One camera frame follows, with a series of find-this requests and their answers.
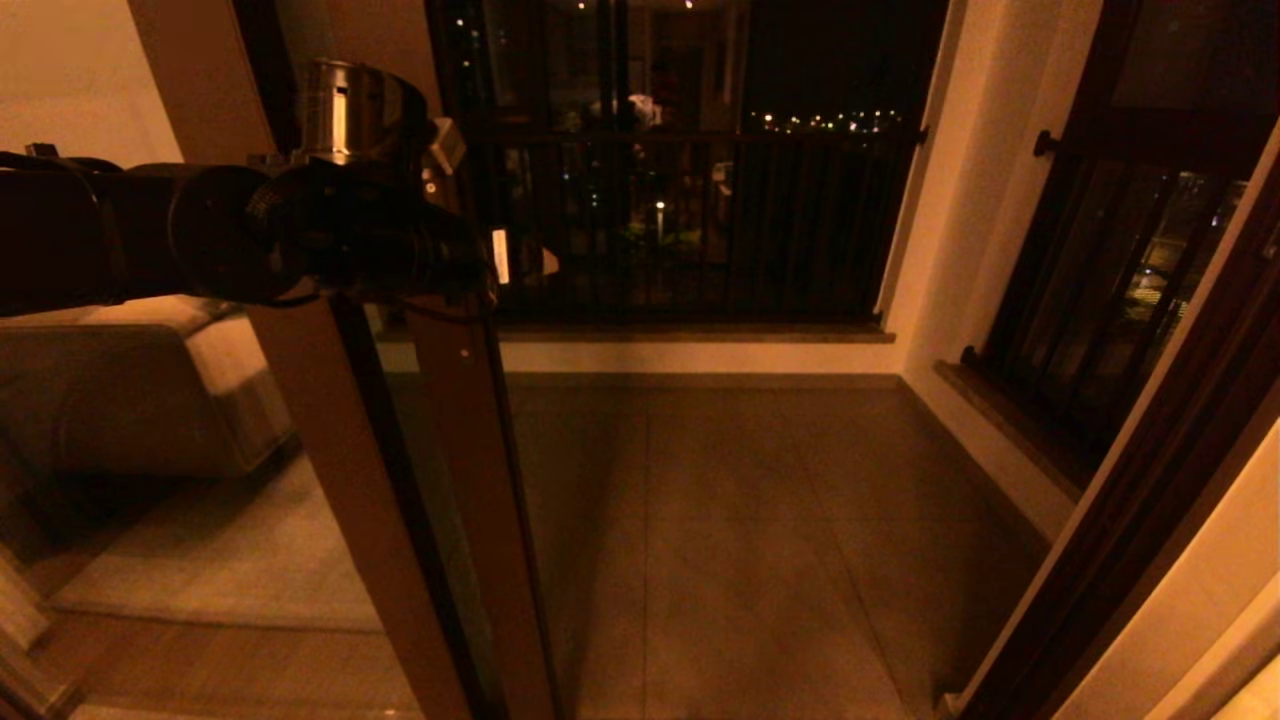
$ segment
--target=robotic arm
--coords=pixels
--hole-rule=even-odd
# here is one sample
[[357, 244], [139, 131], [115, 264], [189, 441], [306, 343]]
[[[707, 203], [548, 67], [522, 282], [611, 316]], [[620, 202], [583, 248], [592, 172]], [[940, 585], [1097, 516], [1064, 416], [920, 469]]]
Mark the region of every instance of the robotic arm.
[[433, 145], [422, 95], [316, 60], [302, 109], [303, 147], [248, 167], [0, 152], [0, 315], [170, 293], [261, 305], [481, 295], [492, 306], [485, 251], [424, 196], [424, 178], [457, 159]]

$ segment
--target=baseboard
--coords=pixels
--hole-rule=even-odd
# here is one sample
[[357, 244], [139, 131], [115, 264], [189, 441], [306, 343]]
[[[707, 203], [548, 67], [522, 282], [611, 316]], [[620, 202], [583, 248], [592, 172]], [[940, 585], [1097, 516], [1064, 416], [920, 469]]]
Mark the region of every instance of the baseboard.
[[509, 387], [640, 387], [735, 389], [878, 389], [902, 378], [888, 373], [803, 375], [791, 373], [507, 373]]

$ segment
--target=window sill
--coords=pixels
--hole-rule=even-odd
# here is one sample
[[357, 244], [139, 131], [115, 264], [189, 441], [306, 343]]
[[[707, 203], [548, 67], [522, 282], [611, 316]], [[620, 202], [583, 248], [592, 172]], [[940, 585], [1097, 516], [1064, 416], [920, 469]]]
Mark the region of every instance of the window sill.
[[1073, 502], [1079, 502], [1083, 488], [1093, 477], [1088, 462], [1064, 448], [1036, 419], [972, 368], [940, 360], [934, 369]]

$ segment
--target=sofa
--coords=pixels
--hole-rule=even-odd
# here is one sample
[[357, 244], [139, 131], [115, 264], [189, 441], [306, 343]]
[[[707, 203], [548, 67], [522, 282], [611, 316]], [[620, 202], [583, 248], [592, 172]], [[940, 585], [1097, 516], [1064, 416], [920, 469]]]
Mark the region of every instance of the sofa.
[[234, 304], [168, 296], [0, 319], [6, 536], [83, 515], [86, 487], [101, 503], [140, 486], [248, 477], [289, 447], [288, 410]]

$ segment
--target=rug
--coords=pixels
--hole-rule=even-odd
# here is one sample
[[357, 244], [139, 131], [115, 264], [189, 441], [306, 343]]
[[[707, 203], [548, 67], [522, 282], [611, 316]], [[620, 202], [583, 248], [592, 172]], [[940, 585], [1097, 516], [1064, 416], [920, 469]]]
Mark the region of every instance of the rug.
[[58, 610], [381, 632], [306, 456], [170, 498], [54, 594]]

